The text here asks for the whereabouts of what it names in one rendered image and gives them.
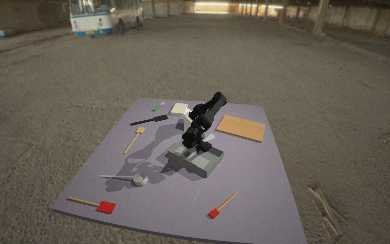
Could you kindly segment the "grey saucepan with long handle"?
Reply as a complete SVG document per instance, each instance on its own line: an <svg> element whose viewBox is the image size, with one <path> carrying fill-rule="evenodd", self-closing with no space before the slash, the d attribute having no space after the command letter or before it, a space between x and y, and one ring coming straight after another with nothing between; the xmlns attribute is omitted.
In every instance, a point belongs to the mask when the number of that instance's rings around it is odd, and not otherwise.
<svg viewBox="0 0 390 244"><path fill-rule="evenodd" d="M137 186L143 186L144 184L147 183L147 180L148 180L147 176L144 172L136 173L135 176L100 176L100 177L133 178L133 180Z"/></svg>

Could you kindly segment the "light wooden board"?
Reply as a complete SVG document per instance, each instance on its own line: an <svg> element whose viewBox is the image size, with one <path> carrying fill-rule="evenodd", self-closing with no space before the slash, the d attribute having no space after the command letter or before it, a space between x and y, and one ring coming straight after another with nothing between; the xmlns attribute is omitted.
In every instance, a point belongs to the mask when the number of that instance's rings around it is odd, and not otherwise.
<svg viewBox="0 0 390 244"><path fill-rule="evenodd" d="M216 131L261 143L265 127L266 124L225 115Z"/></svg>

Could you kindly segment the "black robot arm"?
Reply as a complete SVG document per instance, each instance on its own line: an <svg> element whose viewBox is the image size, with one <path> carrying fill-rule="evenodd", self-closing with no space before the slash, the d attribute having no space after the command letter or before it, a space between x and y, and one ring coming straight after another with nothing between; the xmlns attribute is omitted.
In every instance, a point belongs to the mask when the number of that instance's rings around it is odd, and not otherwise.
<svg viewBox="0 0 390 244"><path fill-rule="evenodd" d="M221 92L217 92L213 96L212 100L205 104L201 103L196 105L193 108L193 111L189 112L189 118L191 118L193 122L183 135L184 140L182 144L184 145L184 147L188 149L194 148L197 142L197 134L203 134L212 126L212 122L215 120L215 114L226 103L227 102L225 96L223 96ZM205 129L202 129L202 127L204 127Z"/></svg>

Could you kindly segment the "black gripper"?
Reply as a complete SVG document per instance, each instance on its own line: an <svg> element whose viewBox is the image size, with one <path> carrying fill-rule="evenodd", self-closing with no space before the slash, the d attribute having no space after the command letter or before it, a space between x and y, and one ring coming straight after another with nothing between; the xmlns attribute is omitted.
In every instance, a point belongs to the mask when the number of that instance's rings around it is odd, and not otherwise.
<svg viewBox="0 0 390 244"><path fill-rule="evenodd" d="M212 144L208 143L207 141L206 142L202 141L203 138L201 137L201 135L202 134L199 133L196 136L197 142L196 142L195 148L196 148L197 153L199 153L200 150L202 152L207 152L208 150L210 150L212 148Z"/></svg>

